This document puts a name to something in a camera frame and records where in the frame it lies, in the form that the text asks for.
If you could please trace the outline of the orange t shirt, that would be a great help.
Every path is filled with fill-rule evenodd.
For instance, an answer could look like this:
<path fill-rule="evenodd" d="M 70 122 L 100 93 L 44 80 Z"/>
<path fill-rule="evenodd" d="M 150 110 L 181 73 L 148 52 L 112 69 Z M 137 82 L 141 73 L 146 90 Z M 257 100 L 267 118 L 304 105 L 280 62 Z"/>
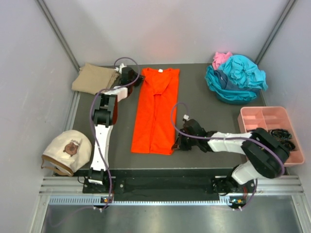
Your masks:
<path fill-rule="evenodd" d="M 133 131 L 131 152 L 171 155 L 175 142 L 179 69 L 142 70 L 142 83 Z"/>

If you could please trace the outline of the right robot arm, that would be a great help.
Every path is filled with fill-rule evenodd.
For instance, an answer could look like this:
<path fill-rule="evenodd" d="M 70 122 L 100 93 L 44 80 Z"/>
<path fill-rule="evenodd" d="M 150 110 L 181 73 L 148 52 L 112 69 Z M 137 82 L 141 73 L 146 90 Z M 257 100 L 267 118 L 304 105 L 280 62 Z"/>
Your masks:
<path fill-rule="evenodd" d="M 194 119 L 185 119 L 172 150 L 189 151 L 197 146 L 202 152 L 230 152 L 247 157 L 247 162 L 235 166 L 220 179 L 213 179 L 215 192 L 224 196 L 240 191 L 249 181 L 274 179 L 285 173 L 289 151 L 263 128 L 248 133 L 206 131 Z"/>

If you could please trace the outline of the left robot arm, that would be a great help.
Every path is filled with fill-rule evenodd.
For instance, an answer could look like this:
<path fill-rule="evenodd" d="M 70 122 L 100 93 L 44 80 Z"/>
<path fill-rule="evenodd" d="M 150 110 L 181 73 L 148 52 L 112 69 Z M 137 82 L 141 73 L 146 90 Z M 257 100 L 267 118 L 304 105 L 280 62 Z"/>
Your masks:
<path fill-rule="evenodd" d="M 94 153 L 85 185 L 93 185 L 99 192 L 110 188 L 108 151 L 111 133 L 118 118 L 118 103 L 129 97 L 133 87 L 139 86 L 143 76 L 121 64 L 116 68 L 120 74 L 119 85 L 96 94 L 91 105 L 90 126 L 94 136 Z"/>

